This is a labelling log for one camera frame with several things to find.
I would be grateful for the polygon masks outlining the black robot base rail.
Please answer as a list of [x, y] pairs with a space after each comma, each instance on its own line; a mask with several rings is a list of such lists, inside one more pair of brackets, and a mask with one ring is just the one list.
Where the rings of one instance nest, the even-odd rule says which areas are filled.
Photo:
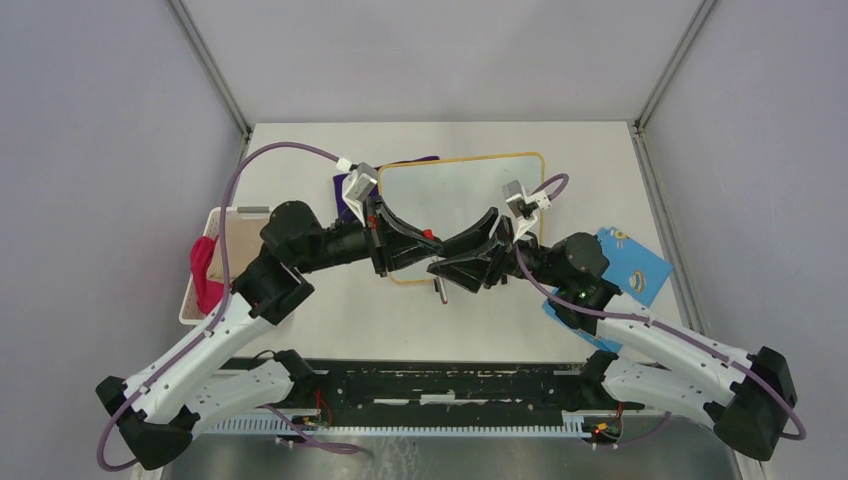
[[642, 409], [614, 400], [579, 363], [310, 359], [279, 410], [321, 410], [333, 427], [553, 427], [569, 413]]

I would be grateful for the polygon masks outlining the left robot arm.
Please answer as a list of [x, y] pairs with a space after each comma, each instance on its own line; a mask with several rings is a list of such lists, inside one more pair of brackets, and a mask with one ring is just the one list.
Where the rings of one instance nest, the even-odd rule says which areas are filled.
[[306, 405], [314, 381], [297, 354], [283, 354], [228, 380], [207, 384], [242, 347], [271, 331], [313, 294], [305, 274], [368, 259], [384, 276], [439, 256], [443, 243], [398, 218], [379, 196], [359, 223], [320, 225], [302, 201], [276, 207], [261, 229], [257, 257], [211, 315], [137, 374], [109, 376], [96, 394], [133, 454], [130, 466], [156, 470], [175, 460], [208, 427], [246, 410], [284, 401]]

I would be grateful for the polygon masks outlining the red whiteboard marker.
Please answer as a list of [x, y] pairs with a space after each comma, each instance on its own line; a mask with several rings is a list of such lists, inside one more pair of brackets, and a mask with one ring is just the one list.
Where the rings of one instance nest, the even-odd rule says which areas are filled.
[[442, 278], [436, 277], [433, 281], [434, 289], [439, 296], [440, 302], [442, 305], [447, 305], [449, 303], [448, 294], [446, 291], [445, 282]]

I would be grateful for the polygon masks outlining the yellow framed whiteboard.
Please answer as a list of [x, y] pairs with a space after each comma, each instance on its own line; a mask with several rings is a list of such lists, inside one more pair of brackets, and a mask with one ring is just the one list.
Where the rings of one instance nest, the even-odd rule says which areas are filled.
[[509, 217], [504, 185], [518, 181], [532, 191], [544, 179], [544, 158], [523, 152], [384, 165], [378, 191], [401, 220], [445, 240], [491, 207]]

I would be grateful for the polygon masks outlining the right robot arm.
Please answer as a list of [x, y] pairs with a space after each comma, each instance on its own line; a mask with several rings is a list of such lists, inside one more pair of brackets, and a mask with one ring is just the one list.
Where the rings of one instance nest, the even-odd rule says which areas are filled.
[[491, 209], [446, 240], [428, 270], [470, 292], [506, 276], [526, 280], [564, 326], [648, 358], [643, 365], [619, 353], [593, 354], [577, 382], [580, 400], [591, 408], [616, 401], [662, 409], [759, 461], [770, 460], [781, 440], [805, 438], [803, 428], [787, 431], [798, 423], [798, 396], [783, 354], [767, 346], [749, 352], [667, 322], [606, 280], [608, 265], [593, 234], [577, 232], [544, 246]]

